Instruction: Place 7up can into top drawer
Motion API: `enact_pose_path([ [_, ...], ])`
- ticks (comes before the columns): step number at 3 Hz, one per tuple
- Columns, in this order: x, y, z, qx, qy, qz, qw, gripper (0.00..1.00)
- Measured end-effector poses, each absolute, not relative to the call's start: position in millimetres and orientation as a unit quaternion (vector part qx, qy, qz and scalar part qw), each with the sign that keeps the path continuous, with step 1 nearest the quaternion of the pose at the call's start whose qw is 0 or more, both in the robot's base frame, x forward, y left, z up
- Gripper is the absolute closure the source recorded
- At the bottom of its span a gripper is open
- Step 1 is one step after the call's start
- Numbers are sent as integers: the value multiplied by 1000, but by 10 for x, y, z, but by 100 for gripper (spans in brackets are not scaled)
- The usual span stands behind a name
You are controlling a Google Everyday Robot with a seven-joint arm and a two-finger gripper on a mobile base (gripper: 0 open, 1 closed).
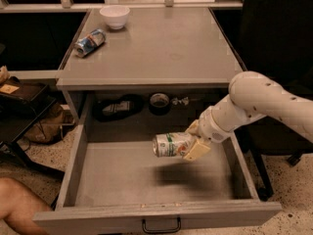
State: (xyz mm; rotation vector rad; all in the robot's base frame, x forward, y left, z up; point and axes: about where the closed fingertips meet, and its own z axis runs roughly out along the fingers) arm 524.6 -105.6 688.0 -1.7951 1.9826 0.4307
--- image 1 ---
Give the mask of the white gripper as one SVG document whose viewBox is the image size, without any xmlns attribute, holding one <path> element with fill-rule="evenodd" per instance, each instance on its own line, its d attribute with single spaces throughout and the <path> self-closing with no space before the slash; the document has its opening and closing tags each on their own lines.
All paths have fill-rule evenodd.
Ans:
<svg viewBox="0 0 313 235">
<path fill-rule="evenodd" d="M 195 119 L 185 130 L 197 138 L 183 159 L 189 162 L 195 161 L 210 151 L 210 142 L 221 143 L 226 140 L 233 129 L 228 124 L 229 114 L 222 106 L 210 106 L 203 111 L 199 120 Z"/>
</svg>

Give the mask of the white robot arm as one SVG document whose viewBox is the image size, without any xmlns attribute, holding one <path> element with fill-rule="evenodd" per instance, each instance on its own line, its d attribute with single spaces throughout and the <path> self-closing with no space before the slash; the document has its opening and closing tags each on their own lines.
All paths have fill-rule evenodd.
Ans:
<svg viewBox="0 0 313 235">
<path fill-rule="evenodd" d="M 279 83 L 255 71 L 235 75 L 228 95 L 204 110 L 187 129 L 196 141 L 182 158 L 194 161 L 239 127 L 270 117 L 313 142 L 313 102 L 291 94 Z"/>
</svg>

